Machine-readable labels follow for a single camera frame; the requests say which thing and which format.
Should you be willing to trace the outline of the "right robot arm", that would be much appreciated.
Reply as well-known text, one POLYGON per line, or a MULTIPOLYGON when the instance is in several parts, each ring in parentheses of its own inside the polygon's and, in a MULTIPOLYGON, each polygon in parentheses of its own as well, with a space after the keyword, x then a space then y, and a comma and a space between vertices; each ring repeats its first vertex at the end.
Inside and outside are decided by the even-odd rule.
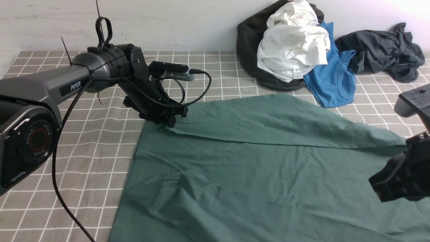
POLYGON ((394 110, 401 117, 417 115, 426 128, 406 140, 406 150, 390 158, 369 182, 381 202, 430 196, 430 88, 429 84, 403 92, 394 110))

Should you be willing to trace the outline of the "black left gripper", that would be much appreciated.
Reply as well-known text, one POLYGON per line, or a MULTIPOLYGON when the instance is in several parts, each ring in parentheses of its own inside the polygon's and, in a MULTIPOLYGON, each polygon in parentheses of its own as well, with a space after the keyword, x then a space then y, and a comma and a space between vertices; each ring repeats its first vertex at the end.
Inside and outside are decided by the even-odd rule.
POLYGON ((119 45, 128 61, 126 71, 121 71, 123 79, 119 87, 126 94, 124 105, 135 109, 141 119, 152 121, 157 125, 173 128, 176 116, 186 117, 188 107, 168 97, 160 80, 149 79, 149 69, 143 51, 134 45, 119 45))

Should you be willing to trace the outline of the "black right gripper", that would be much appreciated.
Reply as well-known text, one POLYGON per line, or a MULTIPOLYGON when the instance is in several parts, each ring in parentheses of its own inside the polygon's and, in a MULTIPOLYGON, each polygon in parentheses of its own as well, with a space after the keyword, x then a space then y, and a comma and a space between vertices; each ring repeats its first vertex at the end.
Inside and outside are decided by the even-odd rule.
POLYGON ((406 150, 388 160, 385 167, 369 178, 381 202, 407 199, 417 202, 430 196, 429 132, 406 140, 406 150))

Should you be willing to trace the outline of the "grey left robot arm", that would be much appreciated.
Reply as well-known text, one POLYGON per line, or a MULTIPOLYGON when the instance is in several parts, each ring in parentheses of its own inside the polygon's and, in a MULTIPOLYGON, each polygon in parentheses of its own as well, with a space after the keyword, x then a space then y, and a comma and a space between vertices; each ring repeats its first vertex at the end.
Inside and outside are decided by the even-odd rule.
POLYGON ((132 44, 90 47, 69 66, 1 80, 1 194, 49 159, 64 126, 60 103, 114 85, 142 119, 173 126, 177 115, 187 115, 187 106, 168 97, 132 44))

